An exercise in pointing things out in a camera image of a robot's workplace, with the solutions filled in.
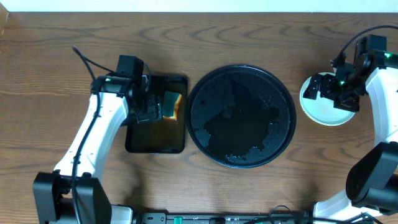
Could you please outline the green and yellow sponge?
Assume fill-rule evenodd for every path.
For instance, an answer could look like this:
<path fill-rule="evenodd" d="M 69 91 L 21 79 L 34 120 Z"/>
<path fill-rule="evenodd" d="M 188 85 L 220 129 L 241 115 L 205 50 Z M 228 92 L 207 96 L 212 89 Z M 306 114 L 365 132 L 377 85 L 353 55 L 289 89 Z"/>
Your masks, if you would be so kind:
<path fill-rule="evenodd" d="M 177 92 L 166 91 L 162 105 L 163 119 L 177 120 L 178 110 L 182 101 L 182 95 Z"/>

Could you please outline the light blue plate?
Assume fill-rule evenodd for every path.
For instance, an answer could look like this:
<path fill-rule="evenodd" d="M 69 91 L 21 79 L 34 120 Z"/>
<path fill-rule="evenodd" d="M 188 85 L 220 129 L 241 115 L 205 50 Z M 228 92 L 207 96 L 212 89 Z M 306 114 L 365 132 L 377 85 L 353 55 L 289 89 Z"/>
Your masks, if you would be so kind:
<path fill-rule="evenodd" d="M 354 115 L 354 112 L 340 110 L 333 107 L 333 102 L 326 98 L 320 98 L 317 95 L 316 100 L 309 100 L 303 97 L 305 88 L 308 87 L 310 78 L 308 78 L 300 89 L 300 105 L 305 114 L 313 121 L 325 126 L 338 126 L 349 121 Z"/>

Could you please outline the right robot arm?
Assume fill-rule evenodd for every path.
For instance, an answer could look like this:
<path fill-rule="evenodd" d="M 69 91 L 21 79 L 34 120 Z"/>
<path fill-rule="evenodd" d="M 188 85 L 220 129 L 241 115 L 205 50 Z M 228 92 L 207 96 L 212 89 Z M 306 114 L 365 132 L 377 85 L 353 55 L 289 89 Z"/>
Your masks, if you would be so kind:
<path fill-rule="evenodd" d="M 308 78 L 300 104 L 315 122 L 337 126 L 358 112 L 365 94 L 371 100 L 374 148 L 351 168 L 344 190 L 314 205 L 317 223 L 397 213 L 397 55 L 370 50 L 356 56 L 354 64 Z"/>

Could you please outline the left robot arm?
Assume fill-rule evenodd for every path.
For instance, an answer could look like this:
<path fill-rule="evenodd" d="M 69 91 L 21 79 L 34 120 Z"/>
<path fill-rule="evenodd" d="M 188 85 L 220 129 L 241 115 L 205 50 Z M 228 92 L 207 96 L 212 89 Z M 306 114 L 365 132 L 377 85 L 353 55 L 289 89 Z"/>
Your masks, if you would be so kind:
<path fill-rule="evenodd" d="M 162 117 L 151 75 L 110 73 L 93 80 L 88 111 L 66 154 L 33 183 L 40 223 L 134 223 L 134 210 L 110 203 L 103 170 L 118 129 Z"/>

